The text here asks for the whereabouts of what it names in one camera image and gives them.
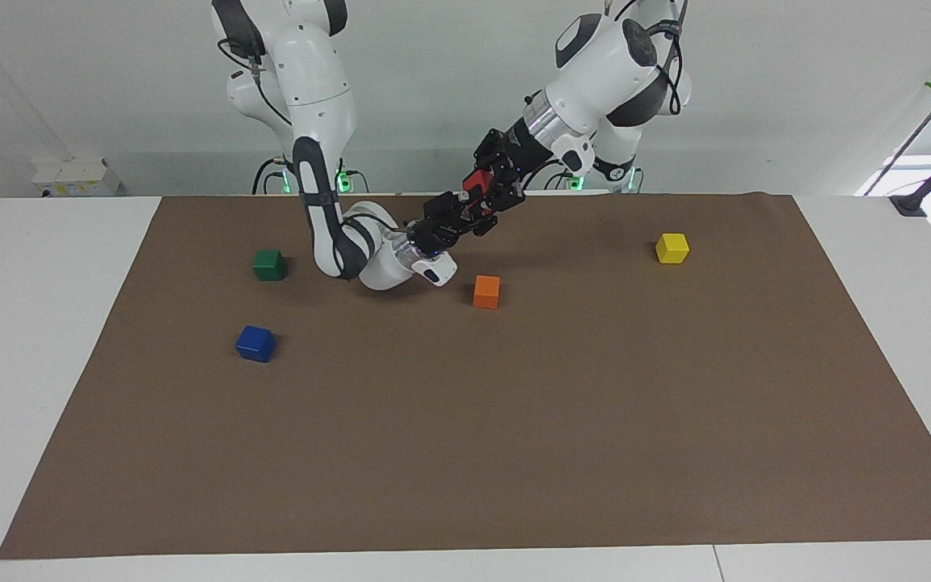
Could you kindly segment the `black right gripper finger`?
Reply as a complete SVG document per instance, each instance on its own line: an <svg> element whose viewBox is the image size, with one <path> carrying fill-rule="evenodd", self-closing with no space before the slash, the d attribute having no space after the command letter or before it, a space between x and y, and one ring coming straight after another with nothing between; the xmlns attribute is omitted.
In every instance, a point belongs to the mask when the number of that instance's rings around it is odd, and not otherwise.
<svg viewBox="0 0 931 582"><path fill-rule="evenodd" d="M469 192L443 192L423 203L423 217L432 221L472 221Z"/></svg>
<svg viewBox="0 0 931 582"><path fill-rule="evenodd" d="M481 237L498 225L498 214L491 209L462 209L455 213L453 232L457 237L473 234Z"/></svg>

